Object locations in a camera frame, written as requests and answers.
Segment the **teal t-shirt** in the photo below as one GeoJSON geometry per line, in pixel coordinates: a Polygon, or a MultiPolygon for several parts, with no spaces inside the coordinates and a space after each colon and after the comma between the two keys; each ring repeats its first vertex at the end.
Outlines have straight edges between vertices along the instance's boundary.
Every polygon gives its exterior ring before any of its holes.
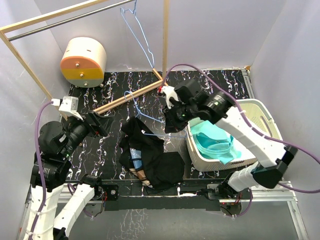
{"type": "Polygon", "coordinates": [[[216,159],[225,165],[242,156],[235,147],[234,137],[209,121],[192,126],[190,132],[196,148],[205,159],[216,159]]]}

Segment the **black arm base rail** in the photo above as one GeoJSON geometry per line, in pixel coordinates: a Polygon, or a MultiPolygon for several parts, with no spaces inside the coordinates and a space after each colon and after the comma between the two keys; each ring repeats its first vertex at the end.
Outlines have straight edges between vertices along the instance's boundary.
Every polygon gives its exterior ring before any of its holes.
{"type": "Polygon", "coordinates": [[[225,198],[215,195],[213,190],[221,183],[220,179],[185,179],[182,183],[166,190],[154,190],[143,186],[139,180],[103,180],[106,192],[105,211],[131,209],[177,210],[205,209],[219,211],[220,204],[234,203],[236,195],[225,198]]]}

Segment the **black printed t-shirt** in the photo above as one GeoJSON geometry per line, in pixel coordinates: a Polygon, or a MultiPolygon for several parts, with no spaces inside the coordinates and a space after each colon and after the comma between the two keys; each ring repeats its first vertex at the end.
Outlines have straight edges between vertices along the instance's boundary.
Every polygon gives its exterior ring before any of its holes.
{"type": "Polygon", "coordinates": [[[140,119],[131,117],[121,131],[119,162],[143,185],[162,191],[183,182],[185,162],[179,152],[164,152],[164,140],[140,119]]]}

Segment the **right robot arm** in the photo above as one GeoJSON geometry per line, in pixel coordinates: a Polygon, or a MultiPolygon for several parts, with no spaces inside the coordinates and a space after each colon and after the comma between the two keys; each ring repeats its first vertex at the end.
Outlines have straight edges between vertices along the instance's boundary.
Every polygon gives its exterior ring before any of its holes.
{"type": "Polygon", "coordinates": [[[199,119],[227,132],[238,146],[255,157],[254,164],[229,174],[215,189],[217,195],[233,199],[253,186],[275,188],[298,152],[297,147],[256,129],[239,103],[222,89],[209,95],[199,83],[189,79],[175,87],[164,85],[158,93],[166,102],[165,133],[180,132],[189,121],[199,119]]]}

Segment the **light blue wire hanger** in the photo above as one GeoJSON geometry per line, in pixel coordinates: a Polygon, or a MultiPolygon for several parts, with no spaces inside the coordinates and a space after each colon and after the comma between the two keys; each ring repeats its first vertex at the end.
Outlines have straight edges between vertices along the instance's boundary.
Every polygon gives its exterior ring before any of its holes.
{"type": "MultiPolygon", "coordinates": [[[[165,124],[165,122],[163,120],[160,120],[158,118],[154,118],[150,115],[147,115],[147,114],[144,114],[139,106],[138,106],[138,102],[136,101],[136,97],[134,97],[133,95],[133,92],[131,91],[128,91],[126,90],[124,93],[123,93],[123,97],[125,100],[127,100],[127,95],[130,95],[131,96],[131,100],[133,101],[133,105],[136,109],[136,112],[137,114],[135,115],[136,118],[138,117],[145,117],[145,118],[148,118],[148,119],[151,119],[155,122],[159,122],[160,124],[165,124]]],[[[184,131],[184,135],[171,135],[170,133],[165,133],[165,134],[154,134],[154,133],[146,133],[146,132],[143,132],[144,135],[146,136],[156,136],[156,137],[168,137],[168,138],[179,138],[179,139],[186,139],[187,138],[187,133],[184,131]]]]}
{"type": "Polygon", "coordinates": [[[138,1],[134,0],[132,7],[120,8],[120,15],[126,27],[128,28],[129,32],[132,34],[133,38],[138,44],[138,47],[143,52],[143,55],[146,61],[148,62],[148,65],[150,66],[151,69],[153,69],[155,67],[154,53],[150,48],[148,38],[146,36],[144,28],[137,15],[137,6],[138,6],[138,1]]]}

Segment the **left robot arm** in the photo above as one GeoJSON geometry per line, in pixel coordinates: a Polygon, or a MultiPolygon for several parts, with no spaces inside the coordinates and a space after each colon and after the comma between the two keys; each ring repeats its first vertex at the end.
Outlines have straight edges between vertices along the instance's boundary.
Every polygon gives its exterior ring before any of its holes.
{"type": "Polygon", "coordinates": [[[106,137],[113,121],[113,116],[89,111],[80,117],[70,116],[66,125],[50,121],[36,129],[36,152],[30,178],[32,199],[24,239],[67,240],[87,203],[104,195],[102,179],[86,174],[65,207],[56,213],[72,166],[70,157],[86,137],[106,137]]]}

